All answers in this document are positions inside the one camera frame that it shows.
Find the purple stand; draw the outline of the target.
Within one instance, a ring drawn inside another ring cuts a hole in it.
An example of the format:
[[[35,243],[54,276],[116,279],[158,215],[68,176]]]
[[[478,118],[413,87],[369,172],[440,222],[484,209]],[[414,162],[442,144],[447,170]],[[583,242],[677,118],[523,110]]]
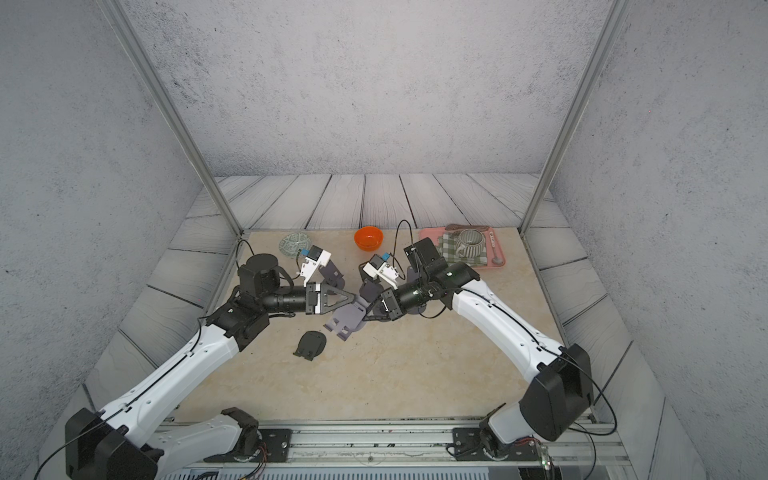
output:
[[[326,265],[320,266],[319,272],[325,284],[337,289],[344,288],[344,276],[332,260],[329,260]]]
[[[421,277],[420,274],[412,266],[409,266],[406,271],[406,280],[408,283],[419,284]]]
[[[331,318],[324,324],[324,328],[335,334],[342,341],[365,326],[364,318],[367,313],[365,302],[353,302],[333,311]]]

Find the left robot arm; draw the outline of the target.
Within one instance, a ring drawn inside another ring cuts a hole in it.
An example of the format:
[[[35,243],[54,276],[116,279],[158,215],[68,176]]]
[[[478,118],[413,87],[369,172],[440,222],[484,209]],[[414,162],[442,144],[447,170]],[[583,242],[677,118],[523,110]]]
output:
[[[352,292],[309,278],[295,285],[272,254],[238,268],[227,301],[204,317],[197,334],[145,380],[99,412],[82,409],[65,425],[65,473],[71,479],[156,479],[214,456],[268,459],[258,421],[238,408],[213,419],[157,435],[157,427],[199,384],[253,342],[272,318],[325,314],[351,304]]]

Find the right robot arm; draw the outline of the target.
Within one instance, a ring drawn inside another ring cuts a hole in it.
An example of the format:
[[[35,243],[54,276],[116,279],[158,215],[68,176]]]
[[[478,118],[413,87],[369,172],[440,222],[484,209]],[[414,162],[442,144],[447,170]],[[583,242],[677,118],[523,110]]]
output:
[[[376,321],[395,321],[406,313],[439,301],[468,320],[514,364],[528,387],[515,403],[493,411],[483,423],[499,444],[528,436],[558,439],[591,407],[594,388],[591,360],[578,345],[563,346],[506,305],[464,262],[448,263],[430,239],[405,250],[412,280],[398,283],[398,272],[374,255],[359,268],[363,280],[384,281],[373,300]]]

